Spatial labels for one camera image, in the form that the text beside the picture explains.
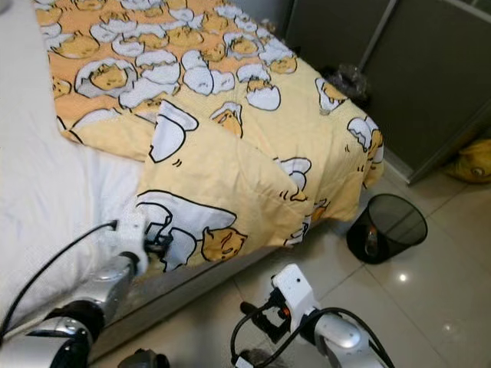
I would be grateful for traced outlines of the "white bed sheet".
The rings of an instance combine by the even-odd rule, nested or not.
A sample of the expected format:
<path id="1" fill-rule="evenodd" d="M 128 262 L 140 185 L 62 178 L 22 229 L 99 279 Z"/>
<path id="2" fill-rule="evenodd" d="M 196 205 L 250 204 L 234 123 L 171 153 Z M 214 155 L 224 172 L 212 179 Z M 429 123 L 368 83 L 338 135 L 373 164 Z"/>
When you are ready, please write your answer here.
<path id="1" fill-rule="evenodd" d="M 0 315 L 15 328 L 99 268 L 139 162 L 62 136 L 32 0 L 0 14 Z"/>

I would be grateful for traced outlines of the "yellow bag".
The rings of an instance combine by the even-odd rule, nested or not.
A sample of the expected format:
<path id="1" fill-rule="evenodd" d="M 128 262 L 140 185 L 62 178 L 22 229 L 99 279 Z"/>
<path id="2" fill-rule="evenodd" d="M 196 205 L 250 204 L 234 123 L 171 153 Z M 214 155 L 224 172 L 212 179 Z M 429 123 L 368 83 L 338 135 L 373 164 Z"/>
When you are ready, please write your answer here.
<path id="1" fill-rule="evenodd" d="M 491 138 L 473 141 L 460 150 L 445 173 L 470 185 L 491 183 Z"/>

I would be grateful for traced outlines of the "clear crumpled plastic bag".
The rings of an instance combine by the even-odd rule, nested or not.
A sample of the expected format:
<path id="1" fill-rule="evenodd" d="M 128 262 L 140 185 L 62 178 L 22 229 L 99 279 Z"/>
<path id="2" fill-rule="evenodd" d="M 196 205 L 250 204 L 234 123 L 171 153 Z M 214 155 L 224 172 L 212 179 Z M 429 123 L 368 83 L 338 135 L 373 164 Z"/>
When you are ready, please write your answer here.
<path id="1" fill-rule="evenodd" d="M 354 105 L 364 109 L 371 104 L 371 85 L 367 77 L 353 64 L 325 66 L 320 70 L 320 74 L 333 87 L 339 89 L 341 94 L 348 96 Z"/>

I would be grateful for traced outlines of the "yellow egg print blanket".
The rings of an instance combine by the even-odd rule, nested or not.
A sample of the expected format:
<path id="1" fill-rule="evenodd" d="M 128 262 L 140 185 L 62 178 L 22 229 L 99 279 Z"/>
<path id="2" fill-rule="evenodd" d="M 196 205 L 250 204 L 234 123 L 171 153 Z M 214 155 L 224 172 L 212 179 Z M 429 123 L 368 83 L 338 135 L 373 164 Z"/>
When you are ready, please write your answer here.
<path id="1" fill-rule="evenodd" d="M 228 0 L 32 0 L 61 133 L 143 166 L 164 272 L 297 245 L 384 169 L 377 123 Z"/>

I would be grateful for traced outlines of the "black mesh waste bin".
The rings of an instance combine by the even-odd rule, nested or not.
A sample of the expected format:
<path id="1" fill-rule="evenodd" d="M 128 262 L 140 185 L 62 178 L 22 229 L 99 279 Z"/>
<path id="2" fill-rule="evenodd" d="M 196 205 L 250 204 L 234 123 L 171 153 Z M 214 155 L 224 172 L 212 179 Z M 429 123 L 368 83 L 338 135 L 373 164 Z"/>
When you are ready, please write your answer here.
<path id="1" fill-rule="evenodd" d="M 346 234 L 346 245 L 361 262 L 379 265 L 420 245 L 427 219 L 413 203 L 396 194 L 372 196 Z"/>

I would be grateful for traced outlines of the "dark grey sliding wardrobe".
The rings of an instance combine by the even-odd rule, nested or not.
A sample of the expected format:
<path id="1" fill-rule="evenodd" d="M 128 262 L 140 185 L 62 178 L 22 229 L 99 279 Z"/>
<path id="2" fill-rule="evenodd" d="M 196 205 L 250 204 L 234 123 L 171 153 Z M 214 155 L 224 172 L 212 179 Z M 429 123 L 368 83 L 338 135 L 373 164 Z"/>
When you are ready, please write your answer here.
<path id="1" fill-rule="evenodd" d="M 285 40 L 317 69 L 361 71 L 410 183 L 491 127 L 491 0 L 292 0 Z"/>

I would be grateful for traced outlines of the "dark robot left leg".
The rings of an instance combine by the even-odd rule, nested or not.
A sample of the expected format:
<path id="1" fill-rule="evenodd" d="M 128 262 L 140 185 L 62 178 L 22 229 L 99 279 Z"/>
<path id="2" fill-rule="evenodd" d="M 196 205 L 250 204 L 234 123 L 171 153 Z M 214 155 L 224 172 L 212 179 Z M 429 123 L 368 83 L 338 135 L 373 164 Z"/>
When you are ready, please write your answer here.
<path id="1" fill-rule="evenodd" d="M 147 348 L 140 348 L 136 354 L 137 368 L 170 368 L 168 357 Z"/>

